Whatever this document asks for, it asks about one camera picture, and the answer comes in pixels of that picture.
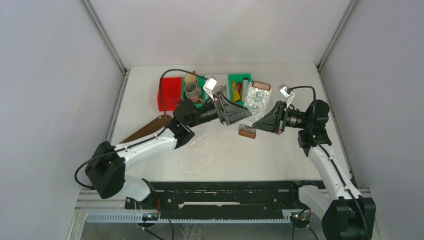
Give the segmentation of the clear holder with wooden ends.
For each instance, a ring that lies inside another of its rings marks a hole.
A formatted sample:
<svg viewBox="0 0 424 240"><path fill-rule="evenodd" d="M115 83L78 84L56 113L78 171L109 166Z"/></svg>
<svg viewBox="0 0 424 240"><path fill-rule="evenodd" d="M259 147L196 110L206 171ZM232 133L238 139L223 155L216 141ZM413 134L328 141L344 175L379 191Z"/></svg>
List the clear holder with wooden ends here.
<svg viewBox="0 0 424 240"><path fill-rule="evenodd" d="M271 98L271 85L269 83L253 80L248 85L244 106L251 112L251 116L243 119L238 127L238 134L242 137L255 139L256 129L253 124L265 116Z"/></svg>

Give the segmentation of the clear acrylic holder box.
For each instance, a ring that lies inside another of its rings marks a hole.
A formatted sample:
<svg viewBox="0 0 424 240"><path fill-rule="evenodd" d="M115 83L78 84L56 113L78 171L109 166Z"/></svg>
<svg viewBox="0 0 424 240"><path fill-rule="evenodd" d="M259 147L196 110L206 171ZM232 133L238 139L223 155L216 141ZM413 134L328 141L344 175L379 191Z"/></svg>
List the clear acrylic holder box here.
<svg viewBox="0 0 424 240"><path fill-rule="evenodd" d="M186 144L189 148L194 148L199 145L202 141L209 137L209 133L199 133L195 134Z"/></svg>

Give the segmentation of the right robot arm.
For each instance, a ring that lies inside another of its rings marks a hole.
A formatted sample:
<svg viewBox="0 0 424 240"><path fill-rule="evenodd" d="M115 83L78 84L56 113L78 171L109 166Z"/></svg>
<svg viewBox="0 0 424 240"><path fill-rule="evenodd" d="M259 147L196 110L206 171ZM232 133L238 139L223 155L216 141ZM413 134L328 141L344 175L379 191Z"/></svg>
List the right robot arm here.
<svg viewBox="0 0 424 240"><path fill-rule="evenodd" d="M252 126L280 135L286 128L299 129L298 145L317 169L327 191L304 185L289 194L295 208L306 205L321 220L328 240L370 240L373 235L376 204L351 182L339 164L326 130L329 105L314 100L306 111L277 101L273 109Z"/></svg>

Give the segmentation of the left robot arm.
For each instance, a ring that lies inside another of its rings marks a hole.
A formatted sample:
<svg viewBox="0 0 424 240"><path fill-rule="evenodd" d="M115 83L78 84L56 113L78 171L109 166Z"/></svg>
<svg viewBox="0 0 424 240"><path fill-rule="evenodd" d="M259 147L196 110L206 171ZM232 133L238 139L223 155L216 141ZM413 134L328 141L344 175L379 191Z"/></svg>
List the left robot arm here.
<svg viewBox="0 0 424 240"><path fill-rule="evenodd" d="M118 145L109 141L98 145L91 159L84 163L84 172L102 199L120 195L136 200L145 209L153 207L157 200L153 187L144 178L129 176L127 171L131 167L184 146L195 136L192 127L216 119L229 126L252 114L247 107L231 102L218 92L200 107L182 99L172 115L164 127L147 136Z"/></svg>

